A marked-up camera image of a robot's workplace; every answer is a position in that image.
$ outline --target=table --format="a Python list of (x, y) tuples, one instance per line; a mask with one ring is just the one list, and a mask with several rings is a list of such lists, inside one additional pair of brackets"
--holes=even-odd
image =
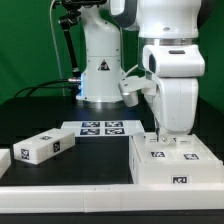
[[(70, 97), (14, 98), (0, 106), (0, 148), (64, 121), (141, 120), (154, 130), (154, 118), (143, 99), (133, 108), (94, 110), (72, 104)], [(198, 101), (196, 134), (219, 158), (224, 159), (224, 116), (202, 99)], [(76, 146), (38, 166), (15, 161), (0, 186), (131, 184), (128, 137), (78, 138)], [(148, 211), (69, 214), (1, 214), (2, 223), (223, 223), (224, 211)]]

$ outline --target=green backdrop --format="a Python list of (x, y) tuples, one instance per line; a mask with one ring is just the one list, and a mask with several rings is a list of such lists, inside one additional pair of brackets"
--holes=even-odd
[[(49, 22), (51, 0), (0, 1), (0, 103), (22, 88), (59, 78)], [(71, 76), (71, 66), (63, 33), (57, 24), (65, 15), (62, 7), (53, 11), (62, 70)], [(199, 46), (206, 60), (206, 73), (199, 79), (200, 97), (224, 113), (224, 1), (216, 7), (200, 29)], [(82, 26), (72, 28), (80, 69), (85, 68)], [(124, 31), (125, 65), (136, 64), (137, 33)], [(36, 95), (62, 95), (61, 90), (40, 90)]]

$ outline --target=white robot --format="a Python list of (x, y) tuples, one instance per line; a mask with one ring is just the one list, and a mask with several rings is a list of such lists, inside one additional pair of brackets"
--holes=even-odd
[[(87, 60), (94, 62), (88, 64), (84, 72), (83, 85), (88, 86), (88, 90), (84, 88), (84, 92), (97, 92), (96, 88), (105, 83), (106, 89), (98, 91), (100, 102), (104, 99), (104, 93), (108, 90), (110, 92), (111, 88), (116, 92), (114, 85), (120, 77), (118, 86), (126, 105), (138, 104), (137, 91), (141, 90), (154, 114), (155, 133), (139, 133), (130, 137), (129, 165), (135, 184), (133, 189), (136, 187), (133, 192), (138, 191), (138, 186), (147, 185), (147, 190), (142, 195), (153, 198), (157, 195), (161, 202), (158, 209), (171, 208), (166, 204), (166, 200), (171, 200), (170, 194), (173, 199), (177, 199), (177, 203), (173, 205), (176, 209), (199, 208), (199, 205), (195, 207), (195, 201), (183, 205), (178, 200), (179, 197), (186, 199), (195, 195), (195, 190), (199, 192), (196, 200), (201, 202), (205, 194), (209, 200), (214, 200), (214, 191), (223, 190), (223, 162), (195, 135), (189, 135), (194, 124), (198, 98), (196, 78), (205, 71), (205, 62), (198, 46), (194, 44), (194, 39), (198, 37), (197, 18), (202, 0), (110, 0), (107, 3), (69, 1), (84, 6), (80, 12), (87, 40)], [(93, 6), (105, 3), (104, 7), (110, 10), (111, 16), (120, 27), (139, 31), (138, 66), (145, 71), (144, 77), (126, 77), (126, 74), (122, 77), (123, 71), (118, 63), (120, 55), (116, 53), (116, 50), (119, 51), (118, 31), (107, 23), (106, 26), (102, 25), (105, 22), (98, 17), (98, 7)], [(104, 56), (108, 55), (109, 48), (105, 52), (102, 49), (104, 53), (99, 53), (105, 59), (98, 58), (99, 45), (94, 40), (101, 36), (102, 46), (107, 45), (107, 40), (111, 43), (109, 57)], [(88, 53), (90, 49), (93, 49), (94, 54)], [(102, 62), (103, 65), (107, 64), (106, 69), (103, 66), (105, 70), (108, 66), (116, 68), (109, 78), (115, 80), (111, 81), (111, 86), (110, 81), (106, 80), (108, 77), (104, 77), (106, 74), (97, 74), (101, 72), (99, 65)], [(92, 79), (90, 77), (94, 69), (98, 72), (97, 77), (93, 74)], [(119, 100), (118, 95), (115, 96), (111, 98), (112, 101)], [(93, 102), (94, 97), (90, 95), (88, 98)], [(164, 198), (160, 198), (152, 185), (163, 189)], [(221, 201), (218, 200), (217, 203), (219, 208), (223, 206)], [(146, 204), (144, 207), (139, 202), (136, 209), (153, 207), (150, 200)], [(205, 204), (203, 208), (210, 207), (211, 205)]]
[[(67, 25), (77, 22), (83, 14), (90, 60), (87, 74), (82, 77), (86, 85), (83, 96), (87, 101), (90, 98), (90, 103), (120, 101), (118, 87), (114, 87), (119, 83), (125, 103), (133, 106), (138, 103), (136, 91), (141, 89), (155, 116), (158, 132), (138, 133), (129, 138), (134, 184), (1, 187), (0, 212), (224, 209), (223, 162), (195, 135), (188, 135), (198, 97), (196, 77), (202, 76), (205, 69), (198, 46), (193, 44), (198, 37), (197, 16), (202, 0), (107, 1), (105, 7), (122, 28), (139, 30), (139, 67), (146, 72), (143, 78), (122, 74), (116, 51), (119, 32), (98, 15), (98, 6), (106, 0), (62, 2), (71, 16)], [(95, 54), (98, 48), (92, 35), (103, 35), (103, 46), (110, 40), (111, 54), (103, 49), (100, 55)], [(106, 73), (108, 67), (115, 72), (111, 88), (109, 80), (113, 75)], [(93, 74), (91, 78), (90, 71), (96, 71), (97, 76)], [(74, 75), (78, 83), (78, 70), (74, 70)], [(92, 95), (104, 83), (110, 90), (102, 90), (110, 94), (104, 96), (99, 91)]]

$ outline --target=white block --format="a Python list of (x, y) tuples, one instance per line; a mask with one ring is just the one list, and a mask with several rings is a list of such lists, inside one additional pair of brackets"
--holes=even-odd
[(0, 149), (0, 178), (11, 165), (10, 150)]
[(129, 165), (135, 184), (222, 183), (223, 162), (195, 136), (173, 137), (169, 145), (154, 133), (130, 137)]
[(54, 128), (14, 144), (14, 157), (24, 162), (39, 164), (74, 145), (74, 132)]

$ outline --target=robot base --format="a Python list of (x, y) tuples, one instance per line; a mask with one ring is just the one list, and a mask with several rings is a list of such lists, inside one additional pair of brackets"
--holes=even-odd
[(85, 99), (77, 98), (76, 104), (78, 106), (84, 106), (92, 109), (100, 109), (100, 110), (109, 110), (109, 109), (117, 109), (125, 106), (124, 101), (115, 101), (115, 102), (94, 102), (87, 101)]

